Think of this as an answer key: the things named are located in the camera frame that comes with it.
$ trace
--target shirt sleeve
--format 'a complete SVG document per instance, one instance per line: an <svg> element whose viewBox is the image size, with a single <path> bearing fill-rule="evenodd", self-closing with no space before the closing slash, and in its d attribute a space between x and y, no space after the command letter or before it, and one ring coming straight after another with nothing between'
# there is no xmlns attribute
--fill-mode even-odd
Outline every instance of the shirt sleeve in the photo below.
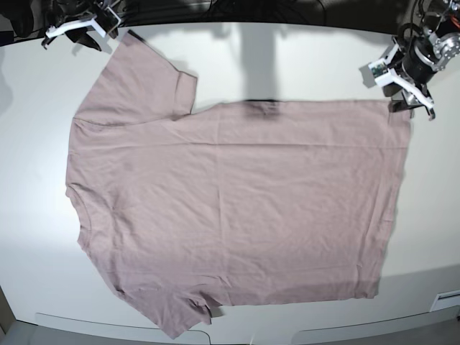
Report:
<svg viewBox="0 0 460 345"><path fill-rule="evenodd" d="M195 100L196 81L128 32L75 118L122 126L187 115Z"/></svg>
<svg viewBox="0 0 460 345"><path fill-rule="evenodd" d="M168 290L138 290L117 295L172 339L197 323L211 324L211 314L205 305L198 305Z"/></svg>

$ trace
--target table surface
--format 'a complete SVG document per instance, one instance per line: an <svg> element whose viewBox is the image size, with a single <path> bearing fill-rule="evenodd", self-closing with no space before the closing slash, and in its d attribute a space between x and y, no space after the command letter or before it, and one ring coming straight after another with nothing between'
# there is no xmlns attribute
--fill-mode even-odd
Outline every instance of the table surface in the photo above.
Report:
<svg viewBox="0 0 460 345"><path fill-rule="evenodd" d="M169 24L134 28L178 69L198 76L194 111L218 102L276 98L383 98L360 68L390 44L384 34L286 24ZM122 29L120 36L126 32ZM17 319L36 313L155 327L113 296L76 243L65 197L71 119L119 44L103 52L57 38L0 47L0 285ZM413 120L397 217L379 295L291 305L222 308L214 344L289 344L297 331L425 313L436 293L460 289L460 58L435 76L438 118Z"/></svg>

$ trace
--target black cable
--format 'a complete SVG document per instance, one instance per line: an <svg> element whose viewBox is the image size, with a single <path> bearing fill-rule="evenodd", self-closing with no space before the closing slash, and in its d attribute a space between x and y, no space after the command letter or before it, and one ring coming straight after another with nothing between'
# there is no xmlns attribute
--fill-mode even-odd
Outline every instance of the black cable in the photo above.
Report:
<svg viewBox="0 0 460 345"><path fill-rule="evenodd" d="M443 22L443 19L445 18L447 12L449 12L449 10L452 7L452 2L453 2L453 0L449 1L448 5L447 5L447 8L444 10L443 14L439 17L439 22L438 22L438 25L436 25L436 28L434 29L434 32L438 31L439 25L441 25L441 23Z"/></svg>
<svg viewBox="0 0 460 345"><path fill-rule="evenodd" d="M299 11L296 11L294 10L291 6L287 6L285 4L283 4L283 2L281 1L280 2L286 9L289 9L290 11L296 13L300 18L302 18L302 20L307 24L307 25L310 25L310 21L308 21L308 19L305 18L305 16L303 14L301 14Z"/></svg>
<svg viewBox="0 0 460 345"><path fill-rule="evenodd" d="M422 15L422 17L425 16L425 9L423 8L423 3L424 2L425 2L425 0L418 0L418 11Z"/></svg>
<svg viewBox="0 0 460 345"><path fill-rule="evenodd" d="M29 36L30 36L31 34L34 34L35 32L39 32L40 30L43 30L43 28L42 28L42 27L40 27L39 29L36 29L36 30L34 30L34 31L30 32ZM16 39L16 38L21 38L21 39L25 40L25 39L29 38L29 36L27 36L27 37L19 37L19 36L13 36L13 39Z"/></svg>
<svg viewBox="0 0 460 345"><path fill-rule="evenodd" d="M414 5L412 5L412 11L410 12L410 35L409 35L409 48L408 52L410 52L410 48L412 47L413 35L414 35L414 15L415 15L415 7L419 4L420 1L414 0Z"/></svg>
<svg viewBox="0 0 460 345"><path fill-rule="evenodd" d="M279 17L281 17L281 19L286 23L286 24L289 24L289 21L286 19L285 15L282 13L282 11L280 11L279 9L276 9L274 11L274 15L278 15Z"/></svg>
<svg viewBox="0 0 460 345"><path fill-rule="evenodd" d="M211 13L212 6L213 6L213 0L210 0L208 10L206 12L204 12L201 16L202 17L208 17L209 14Z"/></svg>
<svg viewBox="0 0 460 345"><path fill-rule="evenodd" d="M321 0L316 0L320 5L321 7L323 8L323 26L325 27L326 26L326 23L327 23L327 13L326 13L326 8L323 4L323 2Z"/></svg>

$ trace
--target pink t-shirt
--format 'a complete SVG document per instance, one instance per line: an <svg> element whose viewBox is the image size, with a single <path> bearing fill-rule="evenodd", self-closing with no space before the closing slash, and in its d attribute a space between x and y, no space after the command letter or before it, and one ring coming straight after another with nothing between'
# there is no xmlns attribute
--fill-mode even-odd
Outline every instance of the pink t-shirt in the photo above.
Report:
<svg viewBox="0 0 460 345"><path fill-rule="evenodd" d="M111 290L172 338L212 306L373 298L409 113L244 101L190 114L195 91L127 34L73 119L67 195Z"/></svg>

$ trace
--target floor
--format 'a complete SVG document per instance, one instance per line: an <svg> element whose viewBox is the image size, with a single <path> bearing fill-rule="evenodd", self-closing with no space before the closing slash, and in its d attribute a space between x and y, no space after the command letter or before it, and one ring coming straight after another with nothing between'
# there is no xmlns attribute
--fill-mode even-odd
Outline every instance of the floor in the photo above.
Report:
<svg viewBox="0 0 460 345"><path fill-rule="evenodd" d="M10 328L1 345L165 345L143 341L125 341L119 339L88 336L85 334L59 331L39 327L30 323L16 321ZM322 343L321 345L460 345L460 322L444 321L431 326L414 328L409 331L354 339Z"/></svg>

